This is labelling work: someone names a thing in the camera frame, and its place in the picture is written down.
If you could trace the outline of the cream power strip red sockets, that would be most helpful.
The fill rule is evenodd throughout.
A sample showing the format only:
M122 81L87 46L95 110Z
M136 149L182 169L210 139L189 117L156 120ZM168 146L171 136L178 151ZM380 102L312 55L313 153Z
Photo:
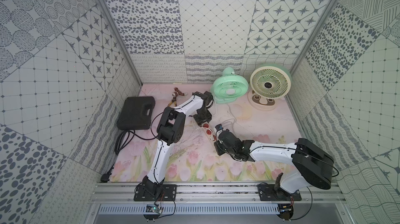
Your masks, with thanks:
M204 131L204 133L206 134L206 137L211 142L215 142L215 140L216 140L215 132L208 123L202 124L202 130Z

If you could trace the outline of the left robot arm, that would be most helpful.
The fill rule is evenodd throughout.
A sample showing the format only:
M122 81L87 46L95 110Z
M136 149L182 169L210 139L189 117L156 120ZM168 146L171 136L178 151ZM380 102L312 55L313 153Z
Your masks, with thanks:
M185 120L192 116L199 127L212 120L208 106L214 101L211 92L194 92L181 105L166 107L157 126L157 151L151 170L142 180L145 192L158 197L162 191L167 163L173 147L182 138Z

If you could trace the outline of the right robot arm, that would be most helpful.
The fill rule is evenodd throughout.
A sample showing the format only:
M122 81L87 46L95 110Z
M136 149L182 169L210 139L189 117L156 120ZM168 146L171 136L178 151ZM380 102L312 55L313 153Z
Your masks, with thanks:
M308 186L331 189L334 158L305 138L288 144L242 141L233 132L218 125L214 145L219 156L228 154L236 161L273 161L295 167L290 173L282 173L276 179L276 188L288 194Z

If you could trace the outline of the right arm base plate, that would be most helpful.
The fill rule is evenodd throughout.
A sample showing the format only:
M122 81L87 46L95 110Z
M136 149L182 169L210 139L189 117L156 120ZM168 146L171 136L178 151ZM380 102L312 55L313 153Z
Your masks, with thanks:
M275 186L267 183L260 183L257 185L258 195L261 201L301 201L302 197L299 191L294 194L289 194L282 189L275 189Z

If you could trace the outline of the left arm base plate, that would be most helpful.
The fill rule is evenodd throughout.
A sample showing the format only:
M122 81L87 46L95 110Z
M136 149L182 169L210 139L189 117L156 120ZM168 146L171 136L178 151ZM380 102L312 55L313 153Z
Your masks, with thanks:
M140 183L134 194L135 202L150 202L150 201L166 201L173 202L176 199L177 185L176 184L163 184L163 185L144 185Z

